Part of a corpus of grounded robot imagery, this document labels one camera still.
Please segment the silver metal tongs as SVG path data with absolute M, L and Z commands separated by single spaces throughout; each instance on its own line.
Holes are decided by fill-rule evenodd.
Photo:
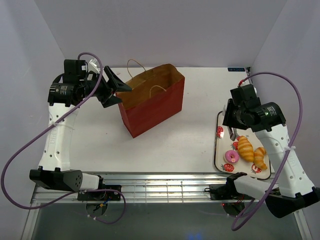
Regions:
M 229 133 L 229 138 L 234 142 L 237 137 L 239 136 L 238 135 L 238 132 L 237 132 L 237 129 L 234 128 L 234 127 L 227 127 L 227 130 L 228 130 L 228 133 Z

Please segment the large fake croissant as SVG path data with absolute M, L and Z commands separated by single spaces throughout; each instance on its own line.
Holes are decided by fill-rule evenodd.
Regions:
M 245 136 L 240 136 L 238 140 L 237 152 L 246 162 L 254 161 L 254 149 L 252 144 Z

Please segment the red paper bag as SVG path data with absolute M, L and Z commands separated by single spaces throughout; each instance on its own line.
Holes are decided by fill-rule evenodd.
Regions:
M 117 92 L 124 126 L 133 138 L 162 123 L 183 108 L 185 77 L 170 64 L 131 76 L 125 83 L 132 91 Z

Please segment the small fake croissant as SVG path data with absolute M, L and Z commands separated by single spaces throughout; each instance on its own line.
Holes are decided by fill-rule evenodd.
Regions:
M 253 163 L 256 167 L 260 168 L 261 170 L 267 170 L 268 167 L 264 162 L 264 157 L 267 154 L 267 151 L 264 147 L 258 147 L 254 152 L 254 160 Z

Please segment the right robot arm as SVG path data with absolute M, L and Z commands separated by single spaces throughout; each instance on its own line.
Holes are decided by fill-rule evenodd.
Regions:
M 274 180 L 278 186 L 239 172 L 227 178 L 226 194 L 232 199 L 244 194 L 260 200 L 277 218 L 319 202 L 320 189 L 308 178 L 297 157 L 280 107 L 274 102 L 261 104 L 251 84 L 234 88 L 230 93 L 232 97 L 228 100 L 222 124 L 252 130 L 266 149 L 276 171 Z

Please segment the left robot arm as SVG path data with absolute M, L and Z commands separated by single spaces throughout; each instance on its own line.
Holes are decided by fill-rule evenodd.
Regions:
M 101 177 L 71 169 L 70 147 L 78 105 L 95 97 L 108 108 L 122 102 L 116 93 L 132 88 L 109 66 L 100 70 L 93 61 L 80 59 L 66 59 L 63 66 L 63 74 L 49 88 L 49 131 L 38 168 L 30 170 L 29 179 L 47 190 L 88 191 L 100 200 L 106 195 Z

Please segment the pink fake donut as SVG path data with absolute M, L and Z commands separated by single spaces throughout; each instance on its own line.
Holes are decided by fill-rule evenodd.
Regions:
M 226 163 L 235 165 L 238 163 L 240 156 L 237 151 L 235 150 L 228 150 L 224 153 L 223 159 Z

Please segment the strawberry pattern tray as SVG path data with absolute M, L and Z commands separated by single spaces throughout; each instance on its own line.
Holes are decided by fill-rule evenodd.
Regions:
M 274 169 L 267 155 L 264 156 L 264 163 L 267 165 L 266 170 L 261 170 L 260 168 L 256 167 L 254 163 L 247 162 L 241 157 L 239 158 L 237 164 L 229 164 L 225 162 L 224 154 L 226 151 L 238 151 L 238 139 L 240 136 L 245 136 L 252 144 L 254 150 L 256 148 L 262 147 L 263 145 L 250 129 L 237 129 L 238 137 L 235 141 L 232 141 L 230 139 L 227 127 L 223 125 L 223 119 L 224 113 L 220 111 L 217 114 L 216 119 L 216 137 L 213 159 L 213 164 L 216 167 L 216 169 L 226 174 L 235 174 L 238 172 L 243 172 L 252 178 L 257 178 L 260 180 L 267 180 L 268 178 L 270 178 L 271 174 L 274 173 Z

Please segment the right blue table label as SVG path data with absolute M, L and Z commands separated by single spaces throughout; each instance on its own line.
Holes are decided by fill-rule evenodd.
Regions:
M 229 72 L 245 72 L 246 71 L 244 67 L 228 67 L 227 70 Z

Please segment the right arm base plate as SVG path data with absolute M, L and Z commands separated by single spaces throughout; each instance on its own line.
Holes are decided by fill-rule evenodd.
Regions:
M 231 190 L 225 184 L 223 184 L 223 185 L 210 184 L 208 187 L 206 187 L 204 189 L 204 192 L 209 193 L 211 200 L 240 201 L 240 200 L 252 200 L 253 199 L 252 197 L 250 197 L 248 195 L 238 193 L 236 191 Z

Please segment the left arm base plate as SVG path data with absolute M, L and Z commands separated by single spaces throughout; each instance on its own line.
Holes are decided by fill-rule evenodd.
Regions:
M 115 191 L 122 191 L 121 185 L 102 185 L 102 189 L 107 190 L 115 190 Z M 121 196 L 119 193 L 114 191 L 97 191 L 97 192 L 85 192 L 85 193 L 79 193 L 77 195 L 78 201 L 119 201 L 121 199 Z

